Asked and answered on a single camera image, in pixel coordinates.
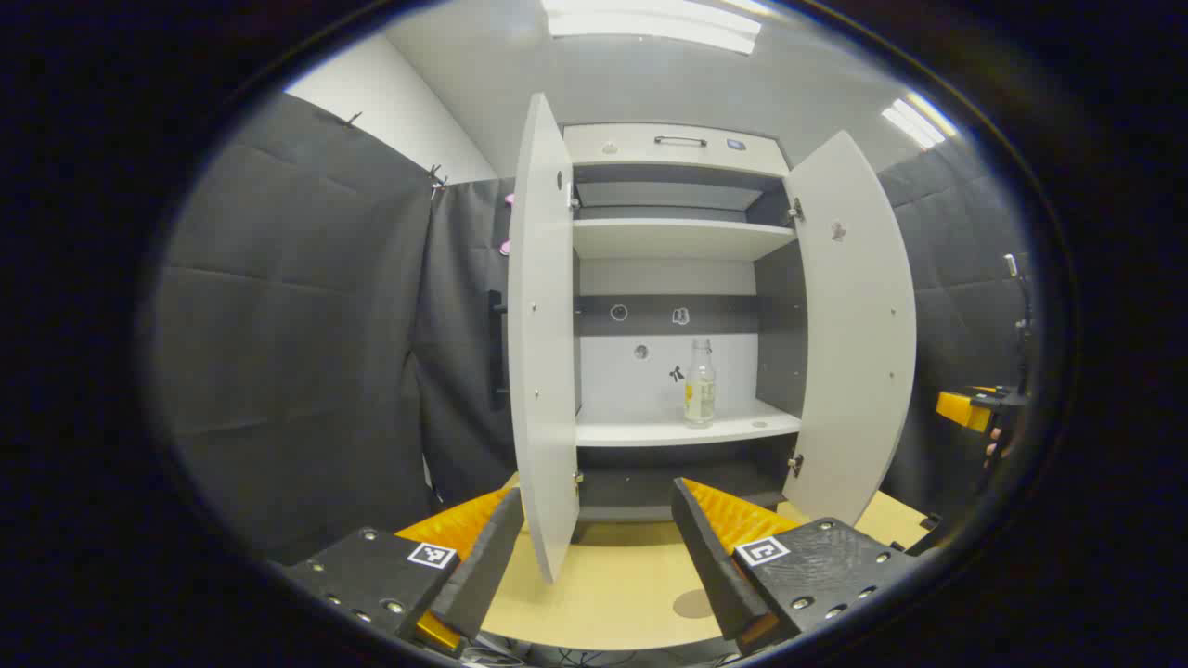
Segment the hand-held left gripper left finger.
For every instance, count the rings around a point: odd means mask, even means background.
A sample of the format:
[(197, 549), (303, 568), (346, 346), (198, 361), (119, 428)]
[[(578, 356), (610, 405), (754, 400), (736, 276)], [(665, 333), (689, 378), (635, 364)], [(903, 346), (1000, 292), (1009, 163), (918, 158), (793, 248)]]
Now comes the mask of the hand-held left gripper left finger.
[(522, 490), (500, 489), (394, 532), (360, 528), (280, 571), (354, 624), (459, 655), (484, 626), (522, 527)]

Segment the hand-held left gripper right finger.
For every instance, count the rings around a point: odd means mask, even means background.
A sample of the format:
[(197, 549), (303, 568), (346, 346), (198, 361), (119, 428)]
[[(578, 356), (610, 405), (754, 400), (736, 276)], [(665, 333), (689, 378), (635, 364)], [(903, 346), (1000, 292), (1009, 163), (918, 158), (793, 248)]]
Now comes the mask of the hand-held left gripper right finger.
[(723, 639), (742, 655), (817, 635), (914, 574), (917, 555), (843, 521), (792, 521), (678, 477), (672, 521)]

